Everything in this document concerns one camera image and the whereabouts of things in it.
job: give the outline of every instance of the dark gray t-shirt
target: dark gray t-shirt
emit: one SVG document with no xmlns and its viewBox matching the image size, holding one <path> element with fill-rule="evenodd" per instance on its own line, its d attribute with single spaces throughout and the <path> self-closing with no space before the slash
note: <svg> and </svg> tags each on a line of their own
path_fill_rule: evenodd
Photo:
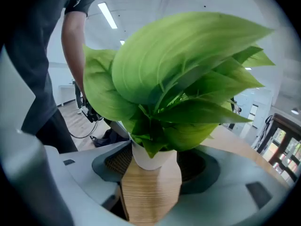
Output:
<svg viewBox="0 0 301 226">
<path fill-rule="evenodd" d="M 5 42 L 12 63 L 36 96 L 24 120 L 23 131 L 35 135 L 57 110 L 48 74 L 47 46 L 62 9 L 66 8 L 65 13 L 87 14 L 93 1 L 35 0 L 20 16 Z"/>
</svg>

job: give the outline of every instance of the wooden floor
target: wooden floor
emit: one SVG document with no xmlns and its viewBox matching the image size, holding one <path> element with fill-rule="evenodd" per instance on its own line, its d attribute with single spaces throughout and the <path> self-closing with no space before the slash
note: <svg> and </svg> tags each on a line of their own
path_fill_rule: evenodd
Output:
<svg viewBox="0 0 301 226">
<path fill-rule="evenodd" d="M 93 129 L 95 122 L 91 123 L 83 113 L 77 114 L 77 105 L 75 101 L 59 107 L 59 110 L 66 121 L 69 131 L 76 137 L 84 137 Z M 98 122 L 96 130 L 91 135 L 101 138 L 109 128 L 110 127 L 101 120 Z M 83 139 L 72 137 L 72 139 L 79 151 L 95 148 L 90 136 Z"/>
</svg>

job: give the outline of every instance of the sleeve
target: sleeve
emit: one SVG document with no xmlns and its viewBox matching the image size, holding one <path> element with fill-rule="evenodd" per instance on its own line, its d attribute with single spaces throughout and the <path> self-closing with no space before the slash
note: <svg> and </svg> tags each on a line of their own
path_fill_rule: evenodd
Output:
<svg viewBox="0 0 301 226">
<path fill-rule="evenodd" d="M 78 11 L 78 12 L 84 12 L 86 15 L 88 15 L 88 10 L 92 2 L 94 2 L 94 0 L 80 0 L 77 5 L 74 5 L 76 3 L 71 2 L 66 7 L 65 14 L 73 11 Z"/>
</svg>

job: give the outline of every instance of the person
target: person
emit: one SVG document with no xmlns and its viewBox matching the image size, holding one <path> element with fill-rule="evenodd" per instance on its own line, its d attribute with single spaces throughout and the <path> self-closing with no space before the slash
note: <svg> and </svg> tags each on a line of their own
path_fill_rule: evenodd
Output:
<svg viewBox="0 0 301 226">
<path fill-rule="evenodd" d="M 71 73 L 83 97 L 83 68 L 85 56 L 84 25 L 88 9 L 94 0 L 22 0 L 11 33 L 4 42 L 16 70 L 36 98 L 22 125 L 22 131 L 36 135 L 44 144 L 59 153 L 75 152 L 65 120 L 52 94 L 48 74 L 47 45 L 63 8 L 63 52 Z"/>
<path fill-rule="evenodd" d="M 77 114 L 81 114 L 83 107 L 84 107 L 85 99 L 83 98 L 83 101 L 81 101 L 79 86 L 77 85 L 77 83 L 75 81 L 73 81 L 73 84 L 74 84 L 74 88 L 75 88 L 75 100 L 76 100 L 77 108 L 78 108 Z"/>
</svg>

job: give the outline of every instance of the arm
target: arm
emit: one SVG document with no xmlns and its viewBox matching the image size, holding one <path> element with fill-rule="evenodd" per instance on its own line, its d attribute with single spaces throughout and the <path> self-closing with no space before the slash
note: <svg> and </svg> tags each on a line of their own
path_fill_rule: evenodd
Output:
<svg viewBox="0 0 301 226">
<path fill-rule="evenodd" d="M 62 28 L 62 46 L 70 71 L 86 98 L 83 86 L 83 74 L 85 66 L 85 55 L 83 44 L 85 44 L 84 26 L 86 13 L 72 11 L 64 17 Z"/>
</svg>

